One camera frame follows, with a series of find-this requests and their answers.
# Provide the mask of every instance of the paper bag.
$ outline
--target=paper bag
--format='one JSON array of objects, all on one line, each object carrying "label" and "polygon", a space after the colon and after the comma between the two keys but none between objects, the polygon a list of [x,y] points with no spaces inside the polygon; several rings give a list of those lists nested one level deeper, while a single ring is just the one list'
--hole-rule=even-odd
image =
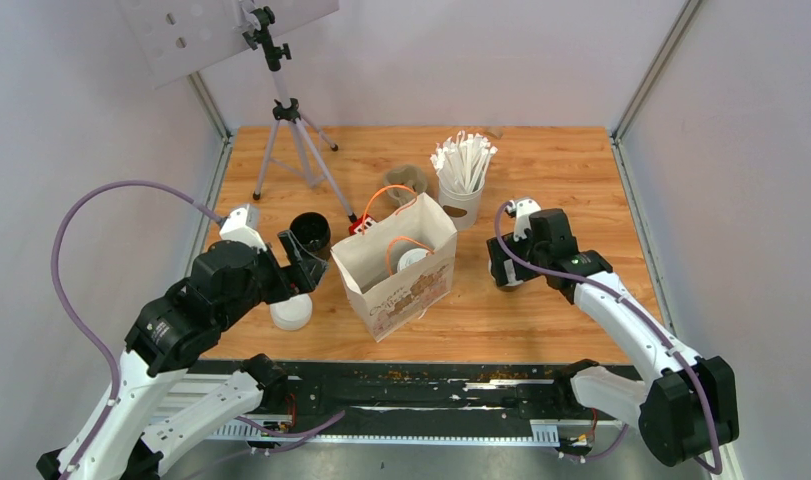
[{"label": "paper bag", "polygon": [[[397,273],[398,259],[415,245],[394,243],[391,276],[385,257],[391,241],[399,236],[430,247],[434,254]],[[413,205],[406,205],[364,235],[347,237],[332,247],[331,257],[340,270],[346,297],[377,342],[449,293],[457,240],[458,231],[449,216],[422,193]]]}]

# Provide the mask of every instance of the white wall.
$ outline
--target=white wall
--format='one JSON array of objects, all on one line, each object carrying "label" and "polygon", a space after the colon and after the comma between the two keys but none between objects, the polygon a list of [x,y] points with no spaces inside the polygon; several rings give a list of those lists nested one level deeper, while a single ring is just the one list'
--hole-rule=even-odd
[{"label": "white wall", "polygon": [[706,2],[626,140],[680,335],[748,479],[811,479],[811,0]]},{"label": "white wall", "polygon": [[[204,196],[217,141],[192,90],[152,90],[111,0],[0,2],[0,479],[39,478],[109,381],[51,286],[51,244],[82,194],[125,178]],[[120,352],[183,270],[198,213],[142,189],[88,204],[64,240],[75,308]]]},{"label": "white wall", "polygon": [[[614,126],[683,1],[340,3],[276,39],[293,53],[290,94],[318,123]],[[272,122],[260,50],[203,77],[232,128]]]}]

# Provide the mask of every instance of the bundle of straws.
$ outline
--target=bundle of straws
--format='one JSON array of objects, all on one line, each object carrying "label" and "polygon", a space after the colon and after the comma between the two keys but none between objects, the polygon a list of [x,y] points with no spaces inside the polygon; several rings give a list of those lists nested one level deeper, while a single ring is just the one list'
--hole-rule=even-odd
[{"label": "bundle of straws", "polygon": [[497,148],[491,147],[487,138],[478,133],[467,135],[461,130],[454,141],[449,137],[443,145],[437,145],[431,161],[447,190],[467,194],[482,188],[490,159],[496,152]]}]

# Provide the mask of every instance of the white lid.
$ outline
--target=white lid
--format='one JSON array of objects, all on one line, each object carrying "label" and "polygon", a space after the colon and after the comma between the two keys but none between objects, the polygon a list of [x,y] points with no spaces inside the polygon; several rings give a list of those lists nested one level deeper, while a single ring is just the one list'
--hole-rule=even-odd
[{"label": "white lid", "polygon": [[426,258],[429,251],[425,248],[414,248],[405,252],[404,255],[399,257],[399,263],[396,266],[396,271],[401,272],[405,267],[411,266],[420,260]]},{"label": "white lid", "polygon": [[282,330],[299,330],[311,320],[314,303],[308,295],[296,295],[290,300],[270,305],[275,326]]}]

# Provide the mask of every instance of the tripod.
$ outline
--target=tripod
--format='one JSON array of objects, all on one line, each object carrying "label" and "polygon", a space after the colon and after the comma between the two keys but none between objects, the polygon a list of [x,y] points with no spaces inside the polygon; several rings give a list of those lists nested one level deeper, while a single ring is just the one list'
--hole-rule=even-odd
[{"label": "tripod", "polygon": [[[290,98],[290,96],[287,94],[287,87],[284,84],[284,78],[281,76],[280,71],[281,58],[284,57],[285,59],[290,60],[292,57],[290,56],[290,47],[288,47],[286,43],[280,47],[273,44],[272,35],[270,35],[269,32],[269,26],[275,23],[275,15],[269,7],[258,8],[250,13],[258,19],[261,24],[261,28],[252,32],[244,33],[243,38],[246,39],[246,43],[252,47],[252,50],[257,50],[258,45],[260,45],[264,50],[264,55],[267,59],[267,67],[272,73],[273,80],[275,82],[275,90],[278,93],[278,100],[275,101],[276,106],[273,108],[273,123],[272,128],[270,128],[270,137],[267,140],[267,148],[264,152],[264,162],[261,164],[261,171],[258,173],[258,183],[255,186],[255,191],[252,193],[252,198],[255,200],[259,200],[261,198],[261,188],[264,185],[264,177],[267,174],[267,167],[269,167],[270,162],[273,162],[276,165],[295,173],[296,175],[299,175],[300,177],[304,177],[309,188],[314,188],[323,180],[328,180],[328,183],[334,190],[335,195],[337,195],[337,199],[340,200],[340,204],[343,205],[343,208],[346,210],[346,215],[349,217],[349,220],[353,223],[356,222],[358,217],[355,216],[355,212],[352,210],[352,207],[349,205],[346,197],[343,196],[343,192],[340,191],[340,188],[337,186],[334,178],[332,178],[331,172],[329,172],[323,158],[320,156],[320,152],[314,145],[313,140],[311,140],[310,135],[308,135],[308,131],[306,129],[307,126],[314,129],[314,131],[320,135],[323,141],[328,144],[332,151],[336,152],[338,150],[337,144],[334,143],[334,141],[328,135],[326,135],[326,133],[323,132],[322,129],[320,129],[310,118],[308,118],[307,115],[301,113],[299,111],[299,101],[295,98]],[[281,125],[281,122],[287,122],[287,127],[290,128],[290,134],[293,137],[293,144],[296,147],[296,153],[299,154],[299,160],[302,163],[301,172],[272,158],[272,148],[273,144],[275,143],[276,134],[278,133],[278,127]],[[314,159],[317,161],[317,165],[319,165],[320,170],[322,170],[322,175],[317,178],[314,178],[313,172],[311,171],[311,165],[308,162],[308,156],[305,153],[305,146],[302,143],[303,141],[308,144],[308,150],[311,151],[311,155],[313,155]]]}]

